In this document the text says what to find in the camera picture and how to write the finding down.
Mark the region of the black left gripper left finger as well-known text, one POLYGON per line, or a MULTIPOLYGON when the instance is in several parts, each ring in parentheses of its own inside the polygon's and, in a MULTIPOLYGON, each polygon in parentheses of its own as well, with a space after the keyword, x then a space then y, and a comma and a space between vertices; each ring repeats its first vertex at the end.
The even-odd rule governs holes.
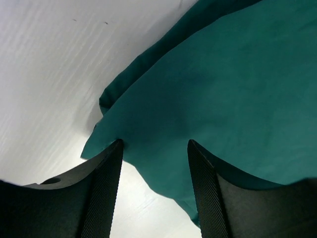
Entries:
POLYGON ((97 156, 46 181, 0 183, 3 238, 107 238, 123 158, 118 139, 97 156))

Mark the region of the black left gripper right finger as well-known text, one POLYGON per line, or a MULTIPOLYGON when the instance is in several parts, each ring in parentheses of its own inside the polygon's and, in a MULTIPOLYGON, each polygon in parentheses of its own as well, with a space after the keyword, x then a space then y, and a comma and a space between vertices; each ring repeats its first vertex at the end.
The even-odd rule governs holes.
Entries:
POLYGON ((273 183, 227 163, 194 140, 187 153, 202 237, 316 237, 315 178, 273 183))

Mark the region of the dark green shorts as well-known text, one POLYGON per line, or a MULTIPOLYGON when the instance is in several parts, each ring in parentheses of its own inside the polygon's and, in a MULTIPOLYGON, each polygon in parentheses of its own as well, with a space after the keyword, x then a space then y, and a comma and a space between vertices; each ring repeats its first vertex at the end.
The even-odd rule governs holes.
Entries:
POLYGON ((200 0, 104 90, 82 151, 113 141, 156 193, 198 224, 193 139, 262 179, 317 175, 317 3, 200 0))

